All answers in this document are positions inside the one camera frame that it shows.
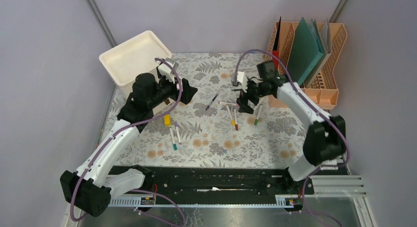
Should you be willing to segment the purple clear pen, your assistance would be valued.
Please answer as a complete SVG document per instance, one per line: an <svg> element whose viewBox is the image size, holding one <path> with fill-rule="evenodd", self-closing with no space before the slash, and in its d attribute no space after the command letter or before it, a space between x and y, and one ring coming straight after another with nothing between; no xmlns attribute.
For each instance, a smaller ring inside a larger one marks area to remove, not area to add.
<svg viewBox="0 0 417 227"><path fill-rule="evenodd" d="M205 108L206 111L212 106L212 104L214 103L214 101L216 100L218 95L219 95L219 93L215 94L215 96L211 99L211 101L208 103L208 105Z"/></svg>

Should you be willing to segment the cream drawer unit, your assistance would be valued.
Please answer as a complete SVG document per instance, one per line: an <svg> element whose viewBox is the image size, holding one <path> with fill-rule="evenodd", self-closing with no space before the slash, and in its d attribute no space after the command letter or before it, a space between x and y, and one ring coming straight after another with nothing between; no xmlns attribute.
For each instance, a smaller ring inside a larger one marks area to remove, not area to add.
<svg viewBox="0 0 417 227"><path fill-rule="evenodd" d="M166 59L172 56L154 32L146 30L102 53L99 60L126 99L139 74L151 73L157 77L159 63L154 60L156 57Z"/></svg>

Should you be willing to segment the red file folder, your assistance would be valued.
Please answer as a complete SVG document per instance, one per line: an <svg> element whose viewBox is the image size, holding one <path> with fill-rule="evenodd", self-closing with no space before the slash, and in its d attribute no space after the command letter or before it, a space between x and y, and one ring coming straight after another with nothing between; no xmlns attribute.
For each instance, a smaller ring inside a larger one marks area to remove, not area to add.
<svg viewBox="0 0 417 227"><path fill-rule="evenodd" d="M274 45L272 48L272 55L274 56L272 58L272 61L274 63L274 67L276 70L279 69L279 63L277 61L277 58L279 57L279 38L280 38L280 28L281 28L281 17L279 18L279 21L276 23L276 35L274 38Z"/></svg>

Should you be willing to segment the teal file folder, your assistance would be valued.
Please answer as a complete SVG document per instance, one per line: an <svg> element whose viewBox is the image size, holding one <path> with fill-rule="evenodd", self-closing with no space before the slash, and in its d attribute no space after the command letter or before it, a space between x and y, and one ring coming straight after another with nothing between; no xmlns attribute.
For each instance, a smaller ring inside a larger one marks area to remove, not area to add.
<svg viewBox="0 0 417 227"><path fill-rule="evenodd" d="M301 18L298 23L287 65L287 70L293 82L298 85L304 83L320 57L308 23L310 22L306 22L304 18Z"/></svg>

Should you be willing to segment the beige file folder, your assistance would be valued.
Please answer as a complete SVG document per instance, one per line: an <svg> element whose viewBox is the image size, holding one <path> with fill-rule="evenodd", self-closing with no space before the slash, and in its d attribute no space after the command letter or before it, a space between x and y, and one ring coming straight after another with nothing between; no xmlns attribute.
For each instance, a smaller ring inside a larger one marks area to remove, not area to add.
<svg viewBox="0 0 417 227"><path fill-rule="evenodd" d="M310 87L313 85L313 82L321 69L324 67L326 61L329 59L332 54L332 43L331 43L331 33L328 19L319 27L316 19L311 19L308 23L310 31L313 34L314 40L319 51L319 58L316 61L314 68L311 70L309 75L304 80L304 85Z"/></svg>

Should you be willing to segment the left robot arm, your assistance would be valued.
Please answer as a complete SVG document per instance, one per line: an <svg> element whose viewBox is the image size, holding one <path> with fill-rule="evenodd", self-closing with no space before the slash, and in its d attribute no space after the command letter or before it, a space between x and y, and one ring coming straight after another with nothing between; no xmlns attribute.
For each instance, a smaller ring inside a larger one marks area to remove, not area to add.
<svg viewBox="0 0 417 227"><path fill-rule="evenodd" d="M153 109L167 99L188 104L198 89L185 78L174 79L166 76L155 79L151 73L136 77L125 105L117 115L109 134L91 156L74 172L65 171L60 183L65 200L70 204L71 219L77 207L93 217L100 216L112 199L137 189L147 193L152 188L150 171L139 165L109 177L108 174L123 150L144 130L146 125L159 119Z"/></svg>

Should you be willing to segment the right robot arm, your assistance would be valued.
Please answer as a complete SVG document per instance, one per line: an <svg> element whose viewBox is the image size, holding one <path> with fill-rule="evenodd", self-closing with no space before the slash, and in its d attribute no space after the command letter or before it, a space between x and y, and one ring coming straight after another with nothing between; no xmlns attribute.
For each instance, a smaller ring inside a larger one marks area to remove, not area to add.
<svg viewBox="0 0 417 227"><path fill-rule="evenodd" d="M248 103L257 105L261 98L271 95L283 102L302 122L306 130L303 154L286 169L287 177L282 180L284 191L293 194L301 188L301 180L323 162L346 152L345 120L317 106L288 76L280 75L272 61L258 64L257 68L261 77L259 83L241 71L233 75L233 85L241 88L237 98L238 111L253 114L254 109Z"/></svg>

